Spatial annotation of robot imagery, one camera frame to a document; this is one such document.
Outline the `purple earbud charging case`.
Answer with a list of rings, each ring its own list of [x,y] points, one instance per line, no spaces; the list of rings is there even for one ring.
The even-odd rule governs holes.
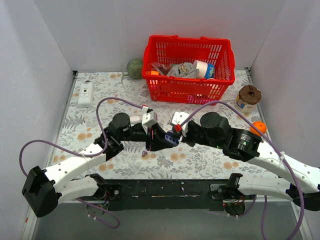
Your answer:
[[[179,133],[169,130],[165,133],[164,138],[167,142],[171,143],[174,147],[176,147],[180,143],[181,136]]]

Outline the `white earbud charging case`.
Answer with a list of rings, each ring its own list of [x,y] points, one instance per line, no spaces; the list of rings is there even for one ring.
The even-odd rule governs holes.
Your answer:
[[[135,125],[137,123],[141,123],[143,118],[141,115],[135,115],[135,116],[130,116],[129,119],[130,119],[130,124]]]

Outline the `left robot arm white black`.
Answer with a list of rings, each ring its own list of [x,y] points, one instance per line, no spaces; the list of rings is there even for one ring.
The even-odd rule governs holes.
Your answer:
[[[150,152],[179,144],[178,139],[159,126],[154,111],[143,114],[142,121],[135,125],[131,124],[128,114],[118,113],[101,136],[79,155],[45,169],[36,166],[29,171],[21,193],[35,215],[38,218],[44,217],[58,204],[79,197],[103,199],[108,190],[101,176],[92,174],[80,180],[75,178],[115,157],[124,149],[123,142],[144,142],[146,150]]]

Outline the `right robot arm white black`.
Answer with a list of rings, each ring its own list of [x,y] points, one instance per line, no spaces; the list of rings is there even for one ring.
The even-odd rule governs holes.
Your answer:
[[[197,124],[189,114],[178,113],[173,123],[182,127],[182,142],[193,147],[203,145],[221,149],[231,159],[256,165],[277,175],[258,178],[241,173],[230,175],[227,184],[212,190],[215,199],[230,200],[242,196],[265,195],[292,201],[310,211],[320,209],[320,170],[301,163],[286,154],[278,156],[266,140],[248,130],[233,128],[227,118],[208,112]]]

